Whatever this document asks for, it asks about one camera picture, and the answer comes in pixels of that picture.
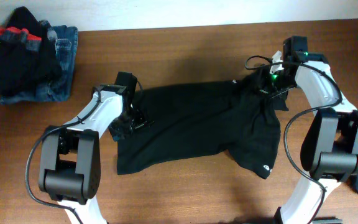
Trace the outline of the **black t-shirt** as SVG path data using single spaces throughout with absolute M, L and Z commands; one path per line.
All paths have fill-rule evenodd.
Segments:
M 240 167 L 266 179 L 281 136 L 276 111 L 287 109 L 286 99 L 271 96 L 259 72 L 241 80 L 137 91 L 134 105 L 147 122 L 118 141 L 117 173 L 227 151 Z

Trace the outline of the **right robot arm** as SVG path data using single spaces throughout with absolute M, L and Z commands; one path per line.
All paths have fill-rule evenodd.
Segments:
M 358 173 L 358 109 L 339 89 L 323 54 L 308 50 L 307 38 L 292 36 L 283 51 L 269 59 L 267 67 L 270 99 L 300 88 L 310 108 L 287 123 L 284 130 L 285 153 L 290 126 L 307 113 L 314 120 L 300 149 L 301 174 L 292 195 L 277 208 L 275 223 L 319 223 L 316 218 L 329 194 Z

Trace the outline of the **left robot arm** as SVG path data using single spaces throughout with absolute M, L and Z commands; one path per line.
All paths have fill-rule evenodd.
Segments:
M 39 189 L 51 207 L 66 211 L 72 223 L 105 223 L 96 193 L 101 179 L 99 139 L 109 131 L 115 141 L 129 138 L 148 125 L 133 100 L 140 83 L 132 73 L 119 72 L 113 84 L 93 88 L 91 101 L 62 126 L 49 126 L 42 146 Z

